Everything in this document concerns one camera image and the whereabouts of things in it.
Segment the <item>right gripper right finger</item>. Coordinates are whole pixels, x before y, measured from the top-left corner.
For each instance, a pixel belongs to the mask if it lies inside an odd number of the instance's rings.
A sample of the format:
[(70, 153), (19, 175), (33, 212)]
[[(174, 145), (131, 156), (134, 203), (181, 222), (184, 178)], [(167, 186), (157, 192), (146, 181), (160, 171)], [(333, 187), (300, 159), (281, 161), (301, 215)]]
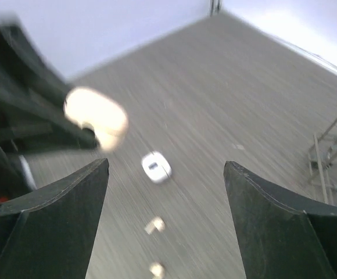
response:
[(247, 278), (337, 278), (337, 207), (235, 161), (224, 182)]

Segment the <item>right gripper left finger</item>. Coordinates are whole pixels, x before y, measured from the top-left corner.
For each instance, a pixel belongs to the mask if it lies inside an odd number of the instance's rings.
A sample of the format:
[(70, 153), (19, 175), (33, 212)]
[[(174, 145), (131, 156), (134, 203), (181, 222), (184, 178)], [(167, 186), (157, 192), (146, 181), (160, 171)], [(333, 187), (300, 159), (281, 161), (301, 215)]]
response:
[(109, 179), (97, 159), (0, 204), (0, 278), (84, 278)]

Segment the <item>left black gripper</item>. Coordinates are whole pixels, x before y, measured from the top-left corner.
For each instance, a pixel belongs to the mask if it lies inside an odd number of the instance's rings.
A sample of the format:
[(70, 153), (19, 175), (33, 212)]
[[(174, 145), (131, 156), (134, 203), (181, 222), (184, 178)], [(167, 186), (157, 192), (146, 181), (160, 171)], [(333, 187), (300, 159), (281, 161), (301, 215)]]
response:
[(95, 148), (63, 104), (72, 87), (40, 58), (18, 23), (0, 23), (0, 203), (37, 189), (16, 148)]

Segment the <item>pink earbud charging case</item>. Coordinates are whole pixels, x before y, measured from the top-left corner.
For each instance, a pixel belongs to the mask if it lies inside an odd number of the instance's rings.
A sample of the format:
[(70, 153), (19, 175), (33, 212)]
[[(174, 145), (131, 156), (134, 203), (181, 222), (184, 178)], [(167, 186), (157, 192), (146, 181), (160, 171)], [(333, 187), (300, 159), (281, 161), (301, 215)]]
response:
[(94, 132), (99, 148), (104, 152), (115, 150), (128, 130), (128, 115), (116, 101), (89, 87), (75, 87), (66, 96), (63, 105), (68, 120)]

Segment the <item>white earbud charging case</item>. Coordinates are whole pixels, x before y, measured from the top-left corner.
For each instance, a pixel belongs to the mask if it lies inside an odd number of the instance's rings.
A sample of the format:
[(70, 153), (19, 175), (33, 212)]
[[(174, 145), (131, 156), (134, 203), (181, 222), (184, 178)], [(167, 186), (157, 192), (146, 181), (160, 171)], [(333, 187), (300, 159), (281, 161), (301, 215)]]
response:
[(142, 168), (149, 179), (159, 184), (172, 175), (172, 168), (167, 159), (158, 151), (152, 151), (141, 160)]

